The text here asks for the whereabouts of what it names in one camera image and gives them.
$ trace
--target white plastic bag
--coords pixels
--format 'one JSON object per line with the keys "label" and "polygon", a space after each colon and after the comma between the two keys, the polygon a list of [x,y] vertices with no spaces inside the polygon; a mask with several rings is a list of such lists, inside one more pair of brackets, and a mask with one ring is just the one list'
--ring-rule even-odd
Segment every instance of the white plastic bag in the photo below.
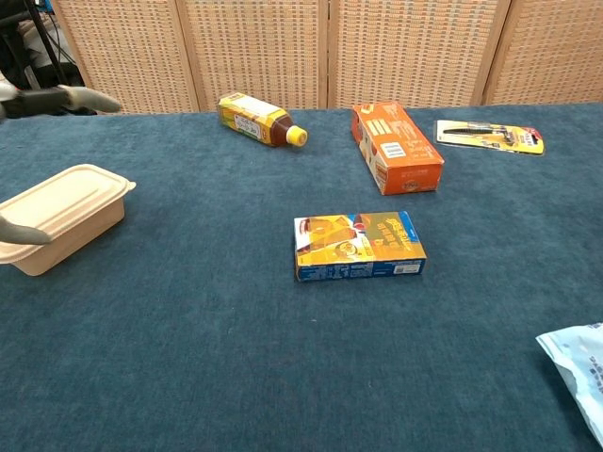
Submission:
{"label": "white plastic bag", "polygon": [[603,447],[603,323],[548,332],[536,340],[557,366]]}

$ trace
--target packaged item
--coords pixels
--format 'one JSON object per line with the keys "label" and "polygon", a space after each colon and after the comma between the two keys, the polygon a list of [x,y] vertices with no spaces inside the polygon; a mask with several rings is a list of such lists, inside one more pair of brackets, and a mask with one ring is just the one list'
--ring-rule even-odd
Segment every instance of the packaged item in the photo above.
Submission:
{"label": "packaged item", "polygon": [[295,218],[299,281],[419,274],[427,255],[406,212]]}
{"label": "packaged item", "polygon": [[603,323],[549,332],[536,340],[557,366],[603,447]]}
{"label": "packaged item", "polygon": [[303,146],[308,139],[282,108],[240,92],[223,96],[218,113],[222,124],[269,146]]}
{"label": "packaged item", "polygon": [[507,153],[542,155],[545,143],[536,129],[487,122],[437,121],[438,143],[496,149]]}
{"label": "packaged item", "polygon": [[107,170],[78,165],[1,203],[6,220],[52,240],[41,246],[0,243],[0,264],[41,275],[123,219],[123,197],[135,186]]}
{"label": "packaged item", "polygon": [[400,104],[354,106],[351,132],[383,195],[437,189],[444,159]]}

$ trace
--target orange cardboard box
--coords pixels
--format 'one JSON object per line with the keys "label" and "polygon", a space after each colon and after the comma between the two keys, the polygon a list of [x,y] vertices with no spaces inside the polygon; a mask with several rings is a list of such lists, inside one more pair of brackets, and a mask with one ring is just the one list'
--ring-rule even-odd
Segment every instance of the orange cardboard box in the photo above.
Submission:
{"label": "orange cardboard box", "polygon": [[383,195],[437,189],[444,159],[400,104],[355,105],[351,132]]}

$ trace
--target yellow bottle cap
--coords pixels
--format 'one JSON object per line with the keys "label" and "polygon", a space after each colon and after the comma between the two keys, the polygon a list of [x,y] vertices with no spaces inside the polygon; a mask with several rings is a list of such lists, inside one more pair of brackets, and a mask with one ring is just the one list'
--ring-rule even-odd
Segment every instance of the yellow bottle cap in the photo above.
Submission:
{"label": "yellow bottle cap", "polygon": [[293,146],[303,146],[308,140],[308,133],[297,125],[292,125],[286,131],[286,142]]}

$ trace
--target beige plastic container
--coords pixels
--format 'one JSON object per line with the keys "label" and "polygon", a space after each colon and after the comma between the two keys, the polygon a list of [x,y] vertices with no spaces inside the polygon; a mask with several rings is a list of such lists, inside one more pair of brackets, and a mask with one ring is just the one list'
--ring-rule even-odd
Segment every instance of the beige plastic container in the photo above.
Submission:
{"label": "beige plastic container", "polygon": [[0,264],[39,276],[125,215],[123,197],[135,183],[94,165],[68,168],[0,204],[0,215],[15,224],[45,231],[48,245],[0,242]]}

